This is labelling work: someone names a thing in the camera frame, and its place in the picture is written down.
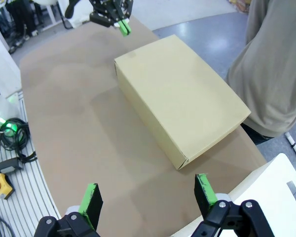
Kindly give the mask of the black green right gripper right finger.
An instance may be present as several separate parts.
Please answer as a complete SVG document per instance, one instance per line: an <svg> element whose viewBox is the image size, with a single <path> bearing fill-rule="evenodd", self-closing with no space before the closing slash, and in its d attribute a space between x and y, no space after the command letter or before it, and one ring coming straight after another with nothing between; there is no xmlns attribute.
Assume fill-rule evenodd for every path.
<svg viewBox="0 0 296 237"><path fill-rule="evenodd" d="M238 237L273 237L274 233L257 201L245 200L240 205L219 200L206 174L196 174L194 195L203 221L193 237L218 237L223 230L233 230Z"/></svg>

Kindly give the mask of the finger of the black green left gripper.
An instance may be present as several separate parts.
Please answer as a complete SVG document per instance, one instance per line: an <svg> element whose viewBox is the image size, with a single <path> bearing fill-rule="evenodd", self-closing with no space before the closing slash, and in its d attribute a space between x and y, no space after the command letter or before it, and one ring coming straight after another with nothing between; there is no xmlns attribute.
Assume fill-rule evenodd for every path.
<svg viewBox="0 0 296 237"><path fill-rule="evenodd" d="M128 23L125 20L120 20L114 23L114 27L119 28L124 37L128 35Z"/></svg>
<svg viewBox="0 0 296 237"><path fill-rule="evenodd" d="M122 20L122 23L123 23L123 26L125 28L125 35L130 35L131 32L132 32L132 30L131 30L131 28L129 26L129 19L128 18L127 19L123 19Z"/></svg>

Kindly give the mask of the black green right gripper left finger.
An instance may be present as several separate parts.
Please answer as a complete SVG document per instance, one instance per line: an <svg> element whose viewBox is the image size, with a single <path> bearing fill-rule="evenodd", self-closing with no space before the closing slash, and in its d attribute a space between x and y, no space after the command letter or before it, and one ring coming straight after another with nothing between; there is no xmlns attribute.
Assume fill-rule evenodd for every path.
<svg viewBox="0 0 296 237"><path fill-rule="evenodd" d="M70 212L57 220L53 216L42 217L37 225L36 237L98 237L97 226L103 206L99 186L87 186L78 211Z"/></svg>

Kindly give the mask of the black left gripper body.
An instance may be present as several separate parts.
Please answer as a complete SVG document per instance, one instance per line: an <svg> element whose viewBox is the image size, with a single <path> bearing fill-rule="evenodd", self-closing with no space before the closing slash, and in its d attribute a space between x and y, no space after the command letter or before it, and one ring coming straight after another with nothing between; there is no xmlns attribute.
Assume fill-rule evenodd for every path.
<svg viewBox="0 0 296 237"><path fill-rule="evenodd" d="M90 21L104 27L111 27L122 20L129 20L133 0L90 0L93 11Z"/></svg>

